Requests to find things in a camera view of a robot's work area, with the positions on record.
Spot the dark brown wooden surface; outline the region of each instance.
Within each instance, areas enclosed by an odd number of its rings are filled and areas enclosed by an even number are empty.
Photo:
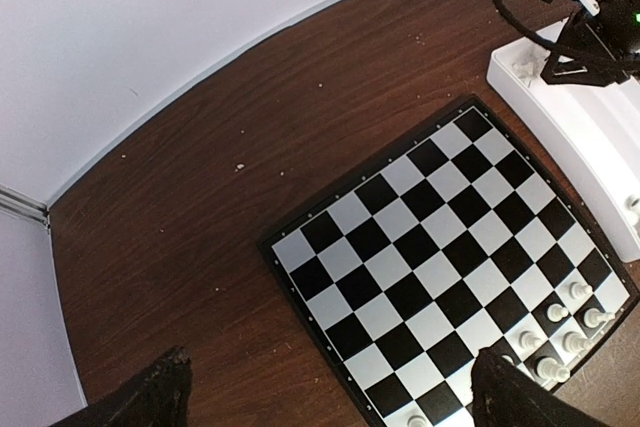
[[[536,28],[570,8],[510,2]],[[194,427],[364,425],[255,243],[471,92],[568,186],[485,81],[491,51],[516,38],[490,0],[345,0],[252,49],[117,147],[52,209],[88,398],[180,344],[193,358]],[[638,425],[639,339],[634,312],[561,397],[612,425]]]

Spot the white panel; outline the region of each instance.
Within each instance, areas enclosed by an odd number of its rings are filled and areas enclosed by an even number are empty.
[[[0,0],[0,184],[50,202],[151,115],[338,0]]]
[[[0,212],[2,425],[50,425],[83,408],[58,299],[51,239]]]

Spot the chessboard border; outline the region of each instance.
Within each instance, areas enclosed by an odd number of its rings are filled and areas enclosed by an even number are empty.
[[[624,263],[619,259],[608,239],[604,236],[602,229],[595,221],[582,198],[578,196],[578,202],[574,202],[569,194],[562,188],[560,182],[542,164],[537,156],[533,155],[518,136],[515,135],[477,95],[470,94],[458,97],[293,209],[277,222],[275,226],[269,228],[267,234],[261,236],[261,240],[258,242],[260,253],[271,268],[276,281],[280,285],[289,303],[293,306],[300,322],[313,339],[314,344],[322,353],[325,361],[338,378],[338,381],[351,397],[356,408],[369,425],[374,427],[386,427],[384,419],[370,405],[366,395],[358,384],[353,380],[347,380],[351,378],[349,377],[347,368],[337,353],[331,348],[331,343],[322,328],[314,321],[310,310],[295,288],[290,276],[278,262],[272,246],[281,238],[298,229],[310,218],[325,211],[330,205],[354,190],[359,184],[366,181],[366,179],[378,174],[390,162],[405,155],[405,153],[411,149],[412,143],[417,145],[433,135],[438,130],[439,123],[447,124],[473,107],[489,119],[490,123],[506,137],[520,155],[528,157],[527,161],[534,170],[547,181],[553,192],[572,213],[576,221],[590,234],[596,247],[605,255],[606,260],[613,268],[615,274],[623,280],[625,287],[629,291],[630,296],[622,307],[622,314],[616,319],[613,326],[606,330],[602,339],[598,342],[598,348],[587,353],[587,355],[572,368],[572,371],[575,372],[583,367],[584,363],[587,362],[617,330],[640,300],[640,292],[635,282],[631,279]],[[550,391],[555,392],[560,385],[561,384],[556,384]]]

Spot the checkered board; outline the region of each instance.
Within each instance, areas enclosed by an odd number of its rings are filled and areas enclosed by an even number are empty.
[[[388,147],[261,243],[303,322],[371,425],[471,426],[470,372],[493,346],[525,375],[551,356],[572,373],[638,293],[549,174],[477,99]],[[569,295],[586,282],[594,294]],[[549,305],[571,315],[552,323]],[[598,329],[591,307],[616,312]],[[537,351],[518,340],[530,331]]]

